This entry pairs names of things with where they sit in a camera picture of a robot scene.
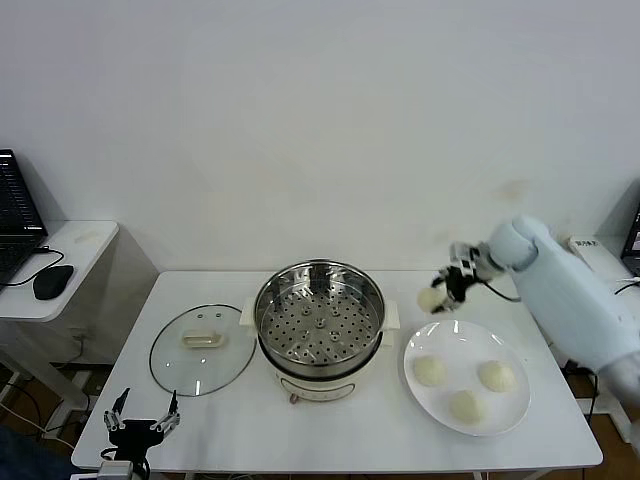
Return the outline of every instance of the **white robotic arm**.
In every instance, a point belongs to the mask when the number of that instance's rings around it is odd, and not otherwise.
[[[547,227],[519,216],[486,244],[454,244],[445,302],[455,308],[465,290],[508,273],[522,302],[556,347],[604,380],[621,400],[640,406],[640,324],[591,269],[566,252]]]

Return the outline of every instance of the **laptop screen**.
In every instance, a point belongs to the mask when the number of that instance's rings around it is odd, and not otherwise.
[[[0,235],[46,235],[47,231],[11,150],[0,150]]]

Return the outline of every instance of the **glass lid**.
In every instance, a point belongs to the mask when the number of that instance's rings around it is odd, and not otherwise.
[[[256,348],[239,324],[240,313],[229,305],[203,305],[174,318],[151,348],[149,366],[158,385],[197,397],[235,380]]]

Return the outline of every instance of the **stainless steel steamer basket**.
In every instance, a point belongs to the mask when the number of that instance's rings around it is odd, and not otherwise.
[[[358,370],[381,343],[385,305],[364,272],[330,260],[281,270],[258,293],[262,349],[285,373],[319,381]]]

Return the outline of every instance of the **cooker handle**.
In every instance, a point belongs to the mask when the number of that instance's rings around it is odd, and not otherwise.
[[[253,321],[253,304],[255,301],[255,298],[247,298],[244,301],[244,307],[242,307],[242,313],[240,314],[240,326],[245,327],[247,334],[253,338],[258,336],[256,324]]]
[[[398,304],[393,300],[385,300],[384,320],[382,322],[383,332],[382,345],[386,347],[393,346],[394,330],[400,330],[400,316],[398,315]]]

